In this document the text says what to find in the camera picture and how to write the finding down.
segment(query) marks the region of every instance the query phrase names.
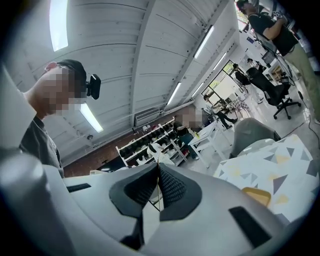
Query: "ceiling light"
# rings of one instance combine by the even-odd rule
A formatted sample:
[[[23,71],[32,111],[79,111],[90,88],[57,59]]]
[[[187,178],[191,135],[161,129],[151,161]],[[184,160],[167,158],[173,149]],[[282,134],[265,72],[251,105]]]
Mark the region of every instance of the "ceiling light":
[[[173,98],[176,95],[180,85],[181,85],[181,82],[178,82],[178,84],[176,85],[176,88],[174,89],[174,91],[173,91],[173,93],[172,93],[167,105],[169,105],[171,103],[171,101],[173,100]]]
[[[214,26],[212,25],[209,29],[208,32],[206,33],[204,39],[202,40],[199,48],[196,50],[195,54],[193,57],[196,59],[198,58],[199,54],[201,53],[202,49],[205,47],[206,42],[208,41],[209,37],[211,36],[212,32],[214,31]]]
[[[81,104],[80,111],[84,118],[89,122],[89,124],[95,129],[98,133],[101,133],[104,129],[98,123],[95,116],[92,114],[90,108],[88,107],[87,103]]]
[[[202,83],[199,85],[198,89],[195,90],[194,94],[193,94],[191,97],[195,96],[195,94],[197,93],[197,91],[200,89],[200,87],[201,87],[203,84],[204,84],[204,82],[202,82]]]
[[[224,55],[221,57],[221,59],[218,61],[218,63],[214,66],[213,70],[216,69],[216,67],[218,67],[218,65],[220,64],[220,62],[224,59],[224,57],[226,56],[226,52],[224,53]]]
[[[68,46],[67,7],[68,0],[50,1],[49,26],[54,52]]]

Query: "air conditioner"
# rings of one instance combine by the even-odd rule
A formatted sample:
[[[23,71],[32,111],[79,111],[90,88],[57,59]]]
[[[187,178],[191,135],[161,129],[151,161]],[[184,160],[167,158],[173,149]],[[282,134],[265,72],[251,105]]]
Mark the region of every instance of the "air conditioner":
[[[149,123],[160,115],[161,111],[158,107],[149,108],[142,112],[135,114],[134,116],[134,126],[139,127],[146,123]]]

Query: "white desk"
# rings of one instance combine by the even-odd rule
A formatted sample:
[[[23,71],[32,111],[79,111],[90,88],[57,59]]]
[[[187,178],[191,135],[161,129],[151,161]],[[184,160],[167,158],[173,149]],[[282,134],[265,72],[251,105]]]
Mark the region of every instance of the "white desk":
[[[196,152],[196,154],[198,155],[200,160],[203,162],[205,167],[209,168],[209,164],[202,157],[202,155],[200,154],[200,151],[204,150],[210,146],[213,147],[213,149],[219,154],[219,156],[223,160],[227,159],[226,156],[219,149],[219,146],[217,146],[215,139],[218,134],[222,134],[225,137],[225,139],[230,143],[230,146],[232,145],[232,142],[226,137],[226,135],[223,133],[223,131],[218,127],[217,121],[214,121],[213,123],[211,123],[208,126],[206,126],[205,128],[203,128],[198,134],[199,134],[200,138],[194,137],[189,142],[188,145],[190,145],[191,148],[193,148],[193,150]]]
[[[290,69],[291,69],[292,75],[294,76],[294,78],[295,78],[296,80],[298,80],[298,79],[299,79],[299,78],[298,78],[298,75],[297,75],[297,73],[295,72],[295,70],[293,69],[292,65],[291,65],[290,63],[286,62],[286,60],[285,60],[282,56],[279,56],[278,58],[279,58],[279,60],[277,60],[277,59],[275,58],[275,59],[271,62],[271,64],[270,64],[271,67],[269,67],[269,68],[267,68],[265,71],[263,71],[263,74],[264,74],[264,75],[269,74],[269,75],[271,76],[272,80],[275,82],[275,84],[278,85],[279,83],[277,82],[277,80],[276,80],[276,79],[274,78],[274,76],[272,75],[272,72],[276,69],[276,67],[280,66],[281,69],[282,69],[282,71],[283,71],[283,72],[286,72],[287,75],[289,75],[290,73],[288,73],[288,71],[287,71],[287,70],[284,70],[284,68],[283,68],[283,66],[284,66],[285,69],[287,69],[287,65],[289,65],[289,66],[290,66]]]
[[[241,190],[250,187],[269,192],[268,208],[285,225],[308,213],[320,184],[316,162],[295,134],[222,161],[213,177]]]

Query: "person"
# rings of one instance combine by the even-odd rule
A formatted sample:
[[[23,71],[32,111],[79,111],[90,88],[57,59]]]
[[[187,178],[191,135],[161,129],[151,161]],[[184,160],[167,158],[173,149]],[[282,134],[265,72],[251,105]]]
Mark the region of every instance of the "person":
[[[190,141],[192,141],[193,137],[192,135],[189,133],[188,131],[188,125],[183,125],[182,123],[180,123],[179,121],[177,121],[177,119],[179,118],[179,116],[175,116],[174,117],[174,121],[173,121],[173,129],[176,132],[178,138],[185,144],[188,146],[190,155],[192,157],[192,159],[194,160],[198,160],[199,156],[197,155],[197,153],[193,150],[193,148],[188,145]]]
[[[206,108],[207,108],[212,114],[217,115],[217,116],[220,118],[223,126],[224,126],[226,129],[229,129],[229,128],[232,127],[231,125],[228,125],[228,124],[226,123],[226,120],[229,121],[230,123],[233,123],[233,124],[235,124],[235,123],[237,122],[238,119],[231,119],[231,118],[227,117],[224,113],[222,113],[222,112],[220,111],[220,107],[221,107],[220,104],[218,104],[217,106],[213,106],[213,105],[210,103],[210,101],[209,101],[209,95],[204,95],[204,96],[203,96],[203,99],[205,100],[205,106],[206,106]]]
[[[266,40],[271,40],[284,59],[299,70],[314,108],[314,122],[320,125],[320,79],[312,69],[308,56],[298,40],[284,26],[287,20],[282,17],[274,21],[270,16],[258,13],[257,8],[248,0],[239,0],[236,5],[248,16],[255,33]]]
[[[175,165],[173,161],[170,160],[170,158],[162,153],[162,150],[165,148],[159,145],[158,143],[150,143],[146,152],[148,155],[152,156],[156,163],[164,163],[168,165]]]
[[[64,169],[56,144],[43,123],[46,116],[66,110],[76,98],[85,97],[86,71],[79,61],[65,59],[49,63],[34,86],[23,93],[36,111],[36,116],[25,132],[20,149],[37,157],[42,164],[54,166],[61,177]]]
[[[248,58],[247,62],[250,64],[252,68],[256,68],[261,73],[265,70],[265,67],[262,66],[259,61],[254,61],[252,58]]]
[[[246,77],[245,74],[242,73],[241,69],[239,68],[239,65],[234,63],[233,64],[233,68],[235,69],[234,75],[235,78],[240,81],[240,83],[247,87],[247,89],[249,90],[249,93],[251,94],[253,100],[257,103],[257,104],[261,104],[262,100],[264,99],[263,97],[261,97],[258,93],[258,88],[256,88],[255,86],[253,86],[248,78]]]

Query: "headset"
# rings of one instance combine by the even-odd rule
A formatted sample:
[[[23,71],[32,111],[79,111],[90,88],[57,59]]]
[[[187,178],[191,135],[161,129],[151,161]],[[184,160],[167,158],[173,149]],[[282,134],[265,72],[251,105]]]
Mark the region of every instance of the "headset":
[[[89,97],[91,96],[95,100],[99,98],[100,95],[100,86],[101,86],[101,79],[98,75],[92,74],[90,77],[90,82],[85,82],[87,92],[86,95]]]

